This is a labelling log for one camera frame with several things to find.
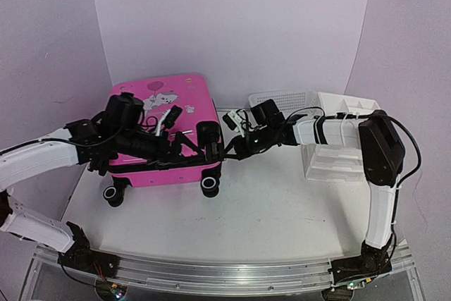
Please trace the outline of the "pink cartoon suitcase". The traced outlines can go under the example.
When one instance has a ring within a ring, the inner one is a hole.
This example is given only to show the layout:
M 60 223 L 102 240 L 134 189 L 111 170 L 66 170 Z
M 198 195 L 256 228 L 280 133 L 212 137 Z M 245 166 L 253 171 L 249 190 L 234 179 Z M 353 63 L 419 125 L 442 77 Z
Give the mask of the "pink cartoon suitcase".
M 204 77 L 190 73 L 124 82 L 113 87 L 110 98 L 115 99 L 123 93 L 132 94 L 142 101 L 139 127 L 149 136 L 155 136 L 156 125 L 167 110 L 174 105 L 181 107 L 183 112 L 175 125 L 171 129 L 164 128 L 160 136 L 172 142 L 175 133 L 182 132 L 204 152 L 202 157 L 207 164 L 148 169 L 146 161 L 131 156 L 117 156 L 109 162 L 108 172 L 113 183 L 104 189 L 104 199 L 112 207 L 117 207 L 123 203 L 128 186 L 143 188 L 191 182 L 200 184 L 204 196 L 215 197 L 219 192 L 224 155 L 223 133 Z

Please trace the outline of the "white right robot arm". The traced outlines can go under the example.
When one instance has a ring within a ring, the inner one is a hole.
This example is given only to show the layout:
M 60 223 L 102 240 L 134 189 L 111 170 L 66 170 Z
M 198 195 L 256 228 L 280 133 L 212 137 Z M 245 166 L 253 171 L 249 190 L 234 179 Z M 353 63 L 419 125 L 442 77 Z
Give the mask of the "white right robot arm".
M 422 162 L 416 140 L 401 122 L 383 110 L 327 114 L 320 106 L 284 116 L 272 99 L 249 112 L 229 111 L 223 122 L 237 134 L 225 149 L 229 159 L 247 159 L 282 145 L 315 147 L 325 152 L 340 181 L 360 176 L 370 189 L 365 239 L 358 256 L 332 261 L 331 271 L 335 280 L 350 281 L 391 270 L 399 191 Z

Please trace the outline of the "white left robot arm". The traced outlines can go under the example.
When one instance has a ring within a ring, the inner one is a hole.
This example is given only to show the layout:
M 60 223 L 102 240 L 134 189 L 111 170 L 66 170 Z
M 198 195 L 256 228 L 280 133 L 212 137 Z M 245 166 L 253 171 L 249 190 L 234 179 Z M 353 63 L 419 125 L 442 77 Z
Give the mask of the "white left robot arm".
M 58 168 L 86 164 L 103 176 L 118 155 L 143 159 L 145 169 L 173 169 L 206 164 L 207 155 L 186 134 L 168 130 L 182 113 L 173 106 L 154 131 L 143 129 L 144 103 L 123 92 L 109 98 L 106 109 L 92 119 L 67 124 L 54 132 L 1 151 L 1 231 L 66 253 L 81 271 L 94 265 L 94 254 L 84 245 L 82 229 L 28 210 L 13 199 L 8 188 Z

